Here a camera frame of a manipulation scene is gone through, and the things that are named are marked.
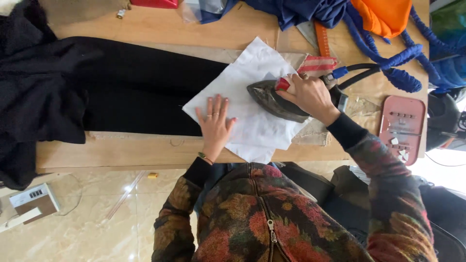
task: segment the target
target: floral jacket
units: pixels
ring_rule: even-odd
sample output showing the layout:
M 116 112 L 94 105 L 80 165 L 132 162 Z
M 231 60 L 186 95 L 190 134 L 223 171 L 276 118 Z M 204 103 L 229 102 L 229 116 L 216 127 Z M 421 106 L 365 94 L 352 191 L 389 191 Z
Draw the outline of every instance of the floral jacket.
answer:
M 178 179 L 155 221 L 152 261 L 437 261 L 411 172 L 344 114 L 328 129 L 371 178 L 366 247 L 278 169 L 249 163 L 207 194 L 195 251 L 189 215 L 210 167 L 198 158 Z

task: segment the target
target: woman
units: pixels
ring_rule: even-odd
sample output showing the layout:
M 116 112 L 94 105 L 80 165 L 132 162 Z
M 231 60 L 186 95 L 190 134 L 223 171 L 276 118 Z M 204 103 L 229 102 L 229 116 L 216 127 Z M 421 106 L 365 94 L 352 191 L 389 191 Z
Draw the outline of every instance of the woman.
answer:
M 204 149 L 180 177 L 156 219 L 152 261 L 436 261 L 433 234 L 415 179 L 380 140 L 339 112 L 321 80 L 293 75 L 296 95 L 283 98 L 322 121 L 371 178 L 367 246 L 277 168 L 242 164 L 214 183 L 212 164 L 235 118 L 226 120 L 228 99 L 209 98 L 197 115 Z M 199 197 L 203 188 L 205 197 Z M 189 214 L 198 202 L 198 244 Z

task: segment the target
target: metal ruler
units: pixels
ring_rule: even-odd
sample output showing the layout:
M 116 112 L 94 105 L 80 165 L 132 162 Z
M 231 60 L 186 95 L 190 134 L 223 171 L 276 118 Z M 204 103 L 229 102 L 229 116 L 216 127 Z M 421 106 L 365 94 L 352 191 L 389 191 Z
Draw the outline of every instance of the metal ruler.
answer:
M 296 27 L 314 48 L 319 48 L 321 56 L 331 56 L 327 29 L 321 23 L 311 20 Z

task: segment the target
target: marble floor tile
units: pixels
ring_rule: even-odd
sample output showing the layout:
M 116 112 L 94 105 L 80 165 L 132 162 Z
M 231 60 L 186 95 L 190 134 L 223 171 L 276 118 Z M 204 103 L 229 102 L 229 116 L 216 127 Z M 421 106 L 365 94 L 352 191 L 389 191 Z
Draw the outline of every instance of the marble floor tile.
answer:
M 138 193 L 137 198 L 137 234 L 139 243 L 139 261 L 150 261 L 154 249 L 154 222 L 163 204 L 170 195 L 164 193 Z M 194 244 L 197 248 L 196 229 L 197 217 L 193 212 L 191 229 L 194 235 Z
M 178 178 L 186 172 L 186 169 L 152 170 L 157 173 L 156 178 L 144 176 L 136 185 L 136 193 L 163 193 L 171 192 Z
M 333 171 L 342 165 L 356 165 L 354 160 L 334 160 L 334 161 L 303 161 L 297 164 L 318 175 L 325 177 L 328 181 L 332 180 Z
M 140 171 L 77 172 L 49 183 L 57 197 L 125 193 Z
M 137 262 L 135 195 L 129 195 L 111 220 L 105 220 L 119 198 L 83 196 L 66 216 L 52 214 L 0 233 L 2 261 Z M 58 200 L 65 211 L 74 207 L 79 197 Z

